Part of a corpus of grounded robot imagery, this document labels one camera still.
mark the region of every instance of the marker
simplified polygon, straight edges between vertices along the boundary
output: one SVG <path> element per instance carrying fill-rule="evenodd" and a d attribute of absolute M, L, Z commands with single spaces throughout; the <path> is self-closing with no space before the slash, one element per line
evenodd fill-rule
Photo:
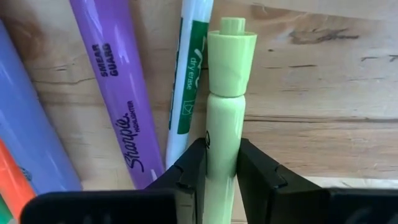
<path fill-rule="evenodd" d="M 8 210 L 6 203 L 0 196 L 0 224 L 8 224 L 11 220 L 11 212 Z"/>
<path fill-rule="evenodd" d="M 164 173 L 128 0 L 70 0 L 136 189 Z"/>
<path fill-rule="evenodd" d="M 166 168 L 186 150 L 213 0 L 183 0 L 169 118 Z"/>
<path fill-rule="evenodd" d="M 0 139 L 0 193 L 15 219 L 19 219 L 22 209 L 35 197 L 24 173 Z"/>
<path fill-rule="evenodd" d="M 79 178 L 0 21 L 0 136 L 37 194 L 79 191 Z"/>
<path fill-rule="evenodd" d="M 206 224 L 231 223 L 236 159 L 246 107 L 244 94 L 256 39 L 256 34 L 245 32 L 243 18 L 222 18 L 220 31 L 208 34 Z"/>

